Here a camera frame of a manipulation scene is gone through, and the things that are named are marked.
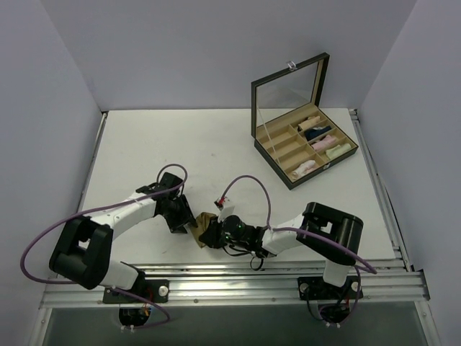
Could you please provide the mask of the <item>navy rolled underwear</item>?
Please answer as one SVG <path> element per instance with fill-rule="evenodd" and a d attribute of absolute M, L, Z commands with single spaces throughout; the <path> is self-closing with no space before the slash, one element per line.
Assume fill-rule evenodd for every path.
<path fill-rule="evenodd" d="M 329 132 L 331 129 L 332 127 L 330 125 L 321 128 L 311 128 L 304 132 L 304 136 L 307 141 L 312 141 L 314 138 L 317 138 L 320 135 Z"/>

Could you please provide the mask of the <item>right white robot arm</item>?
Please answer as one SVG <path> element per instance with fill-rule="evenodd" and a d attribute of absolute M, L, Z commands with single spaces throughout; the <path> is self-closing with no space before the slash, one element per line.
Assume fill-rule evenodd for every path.
<path fill-rule="evenodd" d="M 292 220 L 278 226 L 251 226 L 221 208 L 220 215 L 202 213 L 194 237 L 201 247 L 231 249 L 235 255 L 276 257 L 305 246 L 326 259 L 320 289 L 334 298 L 346 288 L 350 268 L 358 261 L 364 222 L 357 216 L 320 203 L 308 203 Z"/>

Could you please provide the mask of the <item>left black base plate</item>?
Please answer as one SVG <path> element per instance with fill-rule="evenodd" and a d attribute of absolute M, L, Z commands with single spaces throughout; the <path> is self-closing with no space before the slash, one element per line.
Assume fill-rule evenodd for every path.
<path fill-rule="evenodd" d="M 169 283 L 165 279 L 147 280 L 141 284 L 136 284 L 128 293 L 154 303 L 166 303 L 169 299 Z M 143 303 L 143 301 L 132 296 L 112 292 L 109 288 L 104 289 L 102 302 L 105 304 Z"/>

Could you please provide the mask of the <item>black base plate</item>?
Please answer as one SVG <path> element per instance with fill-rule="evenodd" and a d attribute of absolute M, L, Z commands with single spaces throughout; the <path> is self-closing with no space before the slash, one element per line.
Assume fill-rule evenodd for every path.
<path fill-rule="evenodd" d="M 297 279 L 299 297 L 303 301 L 337 301 L 339 299 L 363 298 L 362 289 L 358 289 L 357 275 L 346 278 L 341 287 L 328 284 L 321 276 L 299 277 Z"/>
<path fill-rule="evenodd" d="M 147 280 L 141 284 L 136 284 L 128 293 L 154 303 L 166 303 L 169 299 L 169 283 L 165 279 Z M 104 289 L 102 302 L 105 304 L 143 303 L 143 301 L 132 296 L 112 292 L 109 288 Z"/>

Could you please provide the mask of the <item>tan brown underwear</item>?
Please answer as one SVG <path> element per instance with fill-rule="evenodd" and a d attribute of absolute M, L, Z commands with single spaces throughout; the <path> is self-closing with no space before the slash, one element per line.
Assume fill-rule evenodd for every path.
<path fill-rule="evenodd" d="M 217 215 L 208 212 L 202 212 L 198 215 L 198 217 L 196 217 L 195 220 L 198 223 L 198 227 L 191 227 L 191 233 L 199 248 L 206 247 L 203 243 L 199 241 L 199 236 L 203 234 L 206 230 L 208 230 L 208 226 L 212 223 L 213 220 L 217 219 Z"/>

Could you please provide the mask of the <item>pink rolled underwear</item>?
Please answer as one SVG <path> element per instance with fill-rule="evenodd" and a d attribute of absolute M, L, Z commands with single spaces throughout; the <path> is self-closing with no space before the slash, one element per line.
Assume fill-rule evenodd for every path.
<path fill-rule="evenodd" d="M 336 136 L 327 135 L 324 138 L 322 138 L 321 140 L 313 143 L 311 146 L 315 151 L 320 151 L 320 150 L 330 146 L 331 144 L 335 143 L 336 141 L 337 141 Z"/>

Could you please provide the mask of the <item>beige rolled underwear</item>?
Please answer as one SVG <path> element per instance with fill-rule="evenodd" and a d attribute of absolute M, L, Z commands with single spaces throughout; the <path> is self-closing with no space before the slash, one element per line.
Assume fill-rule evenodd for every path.
<path fill-rule="evenodd" d="M 319 123 L 321 121 L 321 117 L 320 116 L 312 116 L 312 117 L 308 117 L 306 120 L 304 120 L 303 122 L 299 123 L 297 125 L 297 130 L 300 132 L 300 131 L 306 131 L 308 130 L 309 128 L 312 128 L 314 125 L 316 125 L 317 123 Z"/>

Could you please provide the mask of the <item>white underwear pink trim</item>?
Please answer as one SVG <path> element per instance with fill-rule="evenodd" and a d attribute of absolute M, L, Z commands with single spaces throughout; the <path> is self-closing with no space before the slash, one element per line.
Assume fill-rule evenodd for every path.
<path fill-rule="evenodd" d="M 290 177 L 293 180 L 300 179 L 301 177 L 304 177 L 305 175 L 313 172 L 316 170 L 316 162 L 315 160 L 307 160 L 300 164 L 296 169 L 294 169 L 290 173 Z"/>

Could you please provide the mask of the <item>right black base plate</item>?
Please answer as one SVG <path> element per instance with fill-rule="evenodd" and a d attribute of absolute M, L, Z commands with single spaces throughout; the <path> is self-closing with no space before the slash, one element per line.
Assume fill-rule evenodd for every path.
<path fill-rule="evenodd" d="M 299 277 L 297 279 L 299 297 L 303 301 L 337 301 L 339 299 L 363 298 L 362 289 L 358 289 L 357 275 L 346 278 L 341 287 L 328 284 L 321 276 Z"/>

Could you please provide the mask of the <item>black compartment storage box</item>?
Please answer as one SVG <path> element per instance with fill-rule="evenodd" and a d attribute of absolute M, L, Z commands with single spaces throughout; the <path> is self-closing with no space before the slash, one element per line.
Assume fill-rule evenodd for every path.
<path fill-rule="evenodd" d="M 321 53 L 305 61 L 290 61 L 286 68 L 251 82 L 251 136 L 256 150 L 283 181 L 293 190 L 320 173 L 354 155 L 357 143 L 321 108 L 321 95 L 330 55 Z M 308 117 L 320 116 L 313 128 L 330 125 L 332 129 L 307 141 L 297 125 Z M 330 146 L 315 151 L 312 144 L 327 135 L 337 137 Z M 351 149 L 329 160 L 325 151 L 348 143 Z M 293 180 L 290 173 L 307 160 L 315 160 L 316 170 Z"/>

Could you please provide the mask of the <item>aluminium rail frame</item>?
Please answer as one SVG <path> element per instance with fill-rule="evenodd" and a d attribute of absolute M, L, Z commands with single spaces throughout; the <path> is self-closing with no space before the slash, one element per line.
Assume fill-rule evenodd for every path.
<path fill-rule="evenodd" d="M 382 191 L 358 122 L 345 109 L 327 115 L 354 140 L 358 151 L 311 181 L 288 190 L 254 148 L 249 110 L 110 111 L 102 121 L 81 208 L 116 203 L 152 183 L 158 171 L 189 173 L 185 187 L 195 213 L 214 211 L 226 194 L 247 223 L 275 225 L 301 213 L 311 201 L 359 216 L 359 254 L 377 274 L 363 274 L 363 301 L 425 301 L 421 272 L 411 270 L 388 198 Z M 298 247 L 250 268 L 248 257 L 200 249 L 192 236 L 171 234 L 161 218 L 119 236 L 117 260 L 139 265 L 150 279 L 170 282 L 169 306 L 273 305 L 299 301 L 297 279 L 320 274 L 324 261 Z"/>

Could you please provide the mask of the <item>pale green rolled underwear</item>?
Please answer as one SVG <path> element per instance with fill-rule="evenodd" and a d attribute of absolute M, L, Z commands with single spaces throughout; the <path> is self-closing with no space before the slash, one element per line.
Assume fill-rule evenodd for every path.
<path fill-rule="evenodd" d="M 325 151 L 325 155 L 329 160 L 333 160 L 337 157 L 340 157 L 344 155 L 346 152 L 348 152 L 351 149 L 351 145 L 348 143 L 345 144 L 339 144 L 333 148 L 327 149 Z"/>

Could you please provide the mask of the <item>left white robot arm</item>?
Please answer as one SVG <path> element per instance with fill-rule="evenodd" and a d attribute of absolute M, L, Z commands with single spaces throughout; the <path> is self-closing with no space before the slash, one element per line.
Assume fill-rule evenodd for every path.
<path fill-rule="evenodd" d="M 173 234 L 185 234 L 197 223 L 186 196 L 184 180 L 164 173 L 159 182 L 138 188 L 121 206 L 66 221 L 53 250 L 50 269 L 91 290 L 115 287 L 129 302 L 146 291 L 140 270 L 111 258 L 112 242 L 137 224 L 161 216 Z"/>

